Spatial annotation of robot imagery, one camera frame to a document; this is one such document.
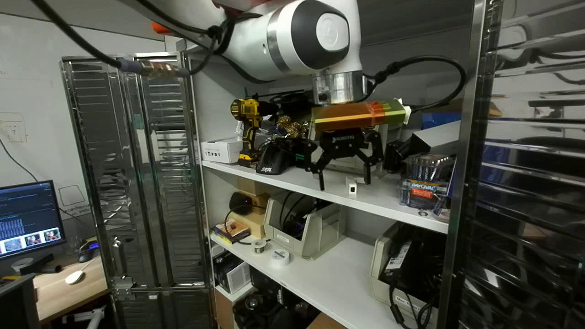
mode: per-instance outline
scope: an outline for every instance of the white shelf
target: white shelf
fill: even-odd
[[[344,327],[400,329],[389,309],[369,294],[369,245],[345,238],[316,260],[292,258],[287,267],[276,269],[269,263],[270,249],[254,254],[250,245],[212,240]]]
[[[237,165],[223,165],[203,161],[205,168],[225,172],[230,176],[245,177],[250,181],[272,185],[296,194],[312,196],[362,212],[376,214],[387,219],[404,221],[407,225],[422,227],[440,234],[448,232],[448,223],[431,216],[420,216],[417,208],[400,205],[400,183],[398,177],[373,177],[371,185],[360,185],[358,196],[347,194],[345,174],[325,172],[325,190],[320,190],[318,179],[305,170],[289,168],[281,176],[259,176],[252,168]]]
[[[227,293],[223,287],[216,285],[216,291],[219,291],[219,294],[223,294],[228,302],[236,304],[237,300],[241,300],[245,294],[248,294],[254,289],[252,283],[243,285],[239,291],[236,293]]]

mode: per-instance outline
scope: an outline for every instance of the power tool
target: power tool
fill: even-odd
[[[236,121],[243,123],[241,152],[237,155],[237,165],[250,166],[259,157],[259,150],[254,148],[256,132],[259,130],[263,117],[274,115],[278,112],[278,106],[250,97],[236,99],[230,106],[230,112]]]

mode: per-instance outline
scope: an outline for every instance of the white container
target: white container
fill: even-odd
[[[236,137],[201,143],[203,159],[212,163],[237,163],[239,152],[241,141]]]
[[[280,212],[281,197],[272,196],[267,203],[263,219],[265,234],[274,245],[289,250],[292,256],[305,260],[318,258],[345,238],[345,214],[338,205],[327,205],[305,214],[305,227],[300,240],[283,232]]]

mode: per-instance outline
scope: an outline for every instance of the computer monitor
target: computer monitor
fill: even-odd
[[[33,274],[0,285],[0,327],[38,329]]]
[[[0,260],[66,243],[51,181],[0,187]]]

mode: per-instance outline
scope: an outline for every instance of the desk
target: desk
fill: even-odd
[[[75,285],[66,283],[66,276],[84,269],[86,276]],[[60,272],[35,278],[38,322],[58,318],[84,304],[108,294],[102,260],[97,256],[89,263],[69,263]]]

